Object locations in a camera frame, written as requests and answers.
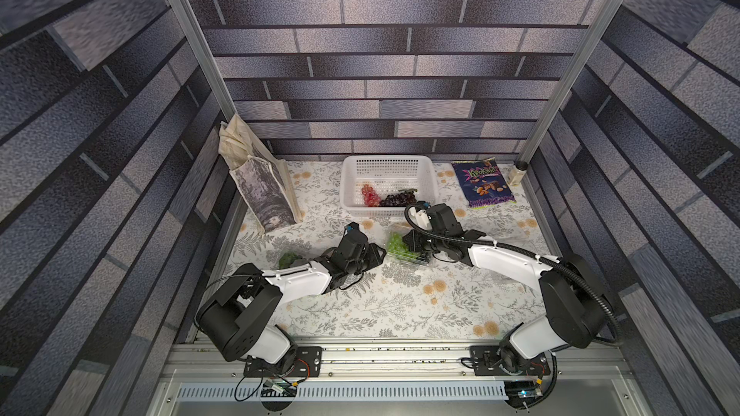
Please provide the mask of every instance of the black cable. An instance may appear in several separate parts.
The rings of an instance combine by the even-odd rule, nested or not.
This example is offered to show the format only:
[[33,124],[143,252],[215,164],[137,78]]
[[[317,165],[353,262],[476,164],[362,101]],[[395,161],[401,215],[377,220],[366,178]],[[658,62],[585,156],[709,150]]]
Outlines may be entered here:
[[245,278],[256,278],[257,276],[260,276],[260,275],[229,275],[229,276],[223,276],[223,277],[219,278],[218,280],[215,280],[213,282],[208,283],[208,285],[206,285],[206,288],[203,291],[208,290],[208,288],[210,288],[211,286],[213,286],[217,282],[222,282],[223,280],[226,280],[226,279],[229,279],[229,278],[236,278],[236,277],[240,277],[240,276],[241,277],[245,277]]
[[541,257],[541,256],[540,258],[537,258],[536,257],[537,254],[531,251],[528,251],[526,249],[523,249],[522,247],[507,245],[505,243],[494,243],[493,241],[488,241],[485,239],[484,240],[467,240],[464,238],[456,238],[453,236],[437,235],[430,231],[424,230],[419,225],[417,225],[416,222],[413,221],[412,218],[409,216],[410,209],[426,210],[426,208],[416,203],[410,204],[406,206],[406,208],[403,210],[403,216],[405,217],[406,221],[409,223],[409,225],[412,226],[414,230],[418,231],[419,233],[421,233],[422,235],[428,238],[435,238],[435,239],[439,239],[439,240],[447,241],[447,242],[463,243],[466,245],[483,245],[483,246],[493,246],[493,247],[498,246],[502,249],[507,249],[515,253],[526,255],[529,258],[535,259],[541,263],[544,263],[545,265],[552,267],[553,270],[560,273],[564,277],[568,278],[569,280],[574,282],[576,285],[578,285],[579,288],[584,290],[584,292],[586,292],[586,294],[588,294],[589,297],[591,297],[593,300],[597,302],[597,304],[599,305],[599,308],[604,312],[604,316],[607,319],[607,324],[609,325],[609,330],[612,331],[612,334],[614,335],[614,339],[612,340],[612,339],[607,339],[605,337],[597,336],[593,339],[593,341],[598,344],[604,344],[604,345],[612,346],[612,347],[619,347],[622,344],[624,344],[624,333],[622,331],[622,327],[619,325],[619,322],[616,320],[614,313],[611,311],[609,306],[606,305],[606,302],[604,301],[604,299],[602,299],[601,296],[597,295],[597,293],[593,289],[591,289],[591,286],[588,285],[586,280],[581,278],[581,276],[578,275],[577,273],[573,272],[569,268],[562,266],[560,263],[551,261],[548,258]]
[[239,398],[237,398],[237,391],[239,390],[239,385],[241,385],[241,382],[242,382],[242,381],[244,381],[244,378],[245,378],[245,377],[246,377],[246,376],[243,376],[243,377],[242,377],[242,378],[241,378],[241,379],[239,380],[239,382],[238,382],[238,383],[237,383],[237,385],[236,385],[236,388],[234,389],[234,400],[236,400],[236,401],[247,401],[247,400],[249,400],[250,398],[252,398],[252,396],[253,396],[254,394],[256,394],[256,393],[257,393],[257,391],[258,391],[259,389],[262,389],[262,384],[264,384],[264,382],[265,382],[265,377],[264,377],[264,376],[260,377],[260,385],[259,385],[259,386],[257,386],[257,388],[256,388],[256,389],[254,389],[254,390],[252,391],[252,393],[251,393],[251,394],[247,395],[247,396],[246,396],[246,398],[243,398],[243,399],[239,400]]
[[553,378],[550,380],[550,385],[548,386],[548,388],[545,389],[545,391],[542,393],[540,397],[537,397],[533,402],[527,404],[526,406],[524,402],[522,402],[522,406],[511,405],[511,408],[530,409],[532,408],[532,406],[539,405],[540,403],[545,401],[545,399],[549,397],[551,393],[553,393],[553,391],[555,390],[555,383],[557,383],[557,358],[555,358],[555,354],[552,355],[552,358],[553,358],[553,365],[552,365],[552,377]]

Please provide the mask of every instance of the floral tablecloth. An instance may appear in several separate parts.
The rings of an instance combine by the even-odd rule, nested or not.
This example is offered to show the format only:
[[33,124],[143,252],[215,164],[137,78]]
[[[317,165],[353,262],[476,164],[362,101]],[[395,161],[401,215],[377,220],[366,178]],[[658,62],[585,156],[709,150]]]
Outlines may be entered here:
[[[315,257],[336,246],[352,221],[339,205],[340,162],[288,162],[304,221],[260,236],[248,211],[225,275],[242,263],[263,270],[278,268],[287,251]],[[500,165],[504,176],[511,165]],[[454,209],[464,229],[486,232],[499,241],[540,254],[548,249],[520,186],[512,187],[516,204],[471,210],[451,164],[435,164],[439,202]],[[384,245],[387,217],[360,219],[371,242]],[[497,273],[462,263],[419,267],[386,257],[346,291],[307,296],[275,310],[272,323],[299,336],[501,338],[518,323],[545,311],[532,289]]]

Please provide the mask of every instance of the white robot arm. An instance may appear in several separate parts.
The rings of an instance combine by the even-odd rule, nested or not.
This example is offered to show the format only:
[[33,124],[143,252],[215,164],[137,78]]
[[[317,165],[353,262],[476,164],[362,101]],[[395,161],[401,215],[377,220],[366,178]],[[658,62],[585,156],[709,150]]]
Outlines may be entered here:
[[[542,295],[545,314],[520,325],[499,344],[501,366],[516,374],[539,354],[592,341],[618,346],[622,330],[606,288],[583,258],[538,255],[499,243],[476,230],[463,231],[449,206],[417,203],[406,208],[413,230],[404,237],[412,250],[445,252],[451,261],[501,273]],[[605,324],[613,340],[598,337]]]
[[362,276],[384,257],[385,250],[368,243],[352,222],[339,246],[314,260],[298,260],[284,270],[262,271],[252,263],[237,268],[199,309],[196,326],[227,361],[249,356],[257,369],[284,375],[293,366],[297,347],[284,331],[268,324],[275,308],[304,295],[342,289],[348,276]]

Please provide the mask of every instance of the brick pattern wall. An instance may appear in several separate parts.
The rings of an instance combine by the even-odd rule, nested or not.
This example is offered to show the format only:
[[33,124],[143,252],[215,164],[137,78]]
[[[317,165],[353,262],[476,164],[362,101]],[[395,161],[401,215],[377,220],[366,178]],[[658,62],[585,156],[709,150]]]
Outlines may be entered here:
[[657,416],[740,414],[740,0],[625,0],[533,158]]
[[511,160],[603,0],[190,0],[277,157]]
[[0,414],[143,414],[235,194],[220,110],[167,0],[0,33]]

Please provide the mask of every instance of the metal base plate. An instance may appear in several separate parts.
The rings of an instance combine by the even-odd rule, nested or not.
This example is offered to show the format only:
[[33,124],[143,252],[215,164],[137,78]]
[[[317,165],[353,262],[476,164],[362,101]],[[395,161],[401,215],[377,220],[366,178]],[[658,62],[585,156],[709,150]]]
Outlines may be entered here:
[[[470,356],[472,358],[479,358],[482,360],[485,359],[486,356],[489,356],[489,361],[491,363],[496,363],[499,360],[500,357],[498,355],[498,351],[498,346],[470,346]],[[550,364],[548,363],[547,357],[544,353],[539,354],[530,361],[531,363],[525,372],[521,372],[519,374],[511,374],[501,365],[489,367],[484,363],[474,365],[473,371],[475,371],[476,376],[512,376],[526,374],[529,374],[530,376],[537,376],[538,374],[545,376],[550,375]]]
[[[296,360],[293,363],[293,369],[285,377],[317,377],[321,371],[321,347],[298,347],[295,353]],[[260,358],[248,358],[245,362],[245,377],[274,377],[275,374],[264,368],[269,368],[264,360]]]

